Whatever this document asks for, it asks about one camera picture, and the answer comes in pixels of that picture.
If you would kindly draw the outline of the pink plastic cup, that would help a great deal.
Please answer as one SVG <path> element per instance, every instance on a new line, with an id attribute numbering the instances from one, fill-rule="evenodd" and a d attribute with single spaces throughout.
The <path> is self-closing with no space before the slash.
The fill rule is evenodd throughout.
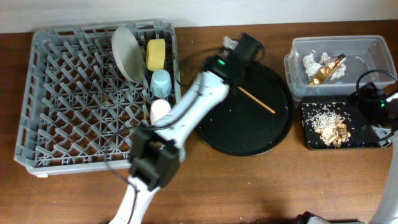
<path id="1" fill-rule="evenodd" d="M 163 99 L 155 100 L 150 106 L 150 123 L 155 124 L 156 121 L 167 115 L 170 110 L 171 106 L 168 101 Z"/>

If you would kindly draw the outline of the white tissue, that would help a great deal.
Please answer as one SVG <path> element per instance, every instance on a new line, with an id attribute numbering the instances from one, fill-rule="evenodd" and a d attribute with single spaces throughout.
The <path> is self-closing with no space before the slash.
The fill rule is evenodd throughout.
<path id="1" fill-rule="evenodd" d="M 324 66 L 332 63 L 332 61 L 334 61 L 335 58 L 329 56 L 326 52 L 323 52 L 321 59 L 319 61 L 319 64 L 322 64 Z M 339 79 L 341 77 L 343 77 L 345 75 L 345 71 L 346 71 L 346 65 L 345 64 L 341 64 L 337 70 L 330 76 L 330 80 L 334 80 L 334 79 Z"/>
<path id="2" fill-rule="evenodd" d="M 323 67 L 322 64 L 315 61 L 313 53 L 304 56 L 303 66 L 305 67 L 305 73 L 307 74 L 309 80 L 311 80 Z"/>

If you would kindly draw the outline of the blue plastic cup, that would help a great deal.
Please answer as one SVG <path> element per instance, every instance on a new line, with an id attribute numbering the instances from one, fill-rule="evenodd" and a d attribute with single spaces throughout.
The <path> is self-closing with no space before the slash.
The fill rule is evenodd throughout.
<path id="1" fill-rule="evenodd" d="M 152 74 L 150 90 L 154 96 L 166 99 L 172 91 L 171 77 L 166 70 L 157 70 Z"/>

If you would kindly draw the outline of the grey round plate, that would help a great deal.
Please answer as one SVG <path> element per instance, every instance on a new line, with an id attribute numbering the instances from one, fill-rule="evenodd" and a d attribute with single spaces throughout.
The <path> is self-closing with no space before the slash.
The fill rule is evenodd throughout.
<path id="1" fill-rule="evenodd" d="M 119 71 L 130 82 L 140 83 L 145 68 L 141 48 L 127 27 L 118 27 L 111 38 L 111 48 Z"/>

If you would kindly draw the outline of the gold brown snack wrapper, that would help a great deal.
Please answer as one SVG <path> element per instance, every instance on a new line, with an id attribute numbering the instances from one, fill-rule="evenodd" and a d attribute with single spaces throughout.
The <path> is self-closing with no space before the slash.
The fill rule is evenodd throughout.
<path id="1" fill-rule="evenodd" d="M 337 68 L 346 61 L 346 56 L 341 54 L 335 58 L 332 63 L 324 66 L 319 72 L 308 82 L 308 85 L 321 85 L 325 83 L 330 76 L 337 70 Z"/>

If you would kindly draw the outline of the yellow bowl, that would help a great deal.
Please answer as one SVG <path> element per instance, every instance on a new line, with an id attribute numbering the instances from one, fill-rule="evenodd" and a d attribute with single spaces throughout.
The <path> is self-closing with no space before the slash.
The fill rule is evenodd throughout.
<path id="1" fill-rule="evenodd" d="M 155 72 L 164 68 L 165 63 L 165 39 L 152 39 L 147 43 L 146 66 Z"/>

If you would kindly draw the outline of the wooden chopstick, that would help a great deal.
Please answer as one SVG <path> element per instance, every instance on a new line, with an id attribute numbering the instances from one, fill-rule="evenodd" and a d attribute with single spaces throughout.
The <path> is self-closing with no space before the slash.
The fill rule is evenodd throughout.
<path id="1" fill-rule="evenodd" d="M 146 88 L 145 88 L 145 86 L 142 87 L 142 100 L 143 100 L 143 106 L 142 106 L 143 118 L 144 118 L 144 121 L 147 121 L 147 113 L 146 113 Z"/>
<path id="2" fill-rule="evenodd" d="M 266 110 L 268 110 L 269 112 L 271 112 L 272 114 L 275 114 L 275 110 L 273 110 L 271 107 L 269 107 L 268 105 L 266 105 L 265 103 L 263 103 L 261 100 L 259 100 L 258 98 L 256 98 L 254 95 L 252 95 L 250 92 L 246 91 L 244 88 L 242 87 L 238 87 L 238 89 L 243 92 L 245 95 L 247 95 L 248 97 L 250 97 L 252 100 L 254 100 L 256 103 L 258 103 L 259 105 L 261 105 L 262 107 L 264 107 Z"/>

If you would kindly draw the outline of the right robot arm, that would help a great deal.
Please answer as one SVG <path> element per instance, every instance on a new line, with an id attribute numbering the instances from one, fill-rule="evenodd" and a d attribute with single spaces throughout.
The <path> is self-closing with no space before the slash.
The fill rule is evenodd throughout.
<path id="1" fill-rule="evenodd" d="M 369 215 L 369 223 L 397 223 L 397 90 L 378 88 L 373 83 L 357 84 L 348 97 L 372 130 L 375 141 L 387 144 L 378 160 L 382 167 L 378 204 Z"/>

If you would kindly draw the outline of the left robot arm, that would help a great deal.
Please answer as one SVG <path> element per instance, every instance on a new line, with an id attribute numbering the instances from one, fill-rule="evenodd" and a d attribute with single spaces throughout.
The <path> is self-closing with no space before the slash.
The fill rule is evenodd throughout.
<path id="1" fill-rule="evenodd" d="M 131 127 L 127 190 L 111 223 L 141 223 L 155 194 L 174 178 L 183 159 L 183 145 L 197 124 L 236 88 L 246 70 L 264 55 L 262 43 L 243 33 L 233 47 L 222 47 L 203 63 L 181 100 L 151 126 Z"/>

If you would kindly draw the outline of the food scraps and rice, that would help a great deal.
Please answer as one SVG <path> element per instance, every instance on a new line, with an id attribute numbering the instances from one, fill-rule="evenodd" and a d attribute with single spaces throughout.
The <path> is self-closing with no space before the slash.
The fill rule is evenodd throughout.
<path id="1" fill-rule="evenodd" d="M 349 143 L 350 114 L 343 111 L 344 103 L 306 103 L 302 109 L 303 124 L 308 128 L 308 143 L 314 149 L 341 148 Z"/>

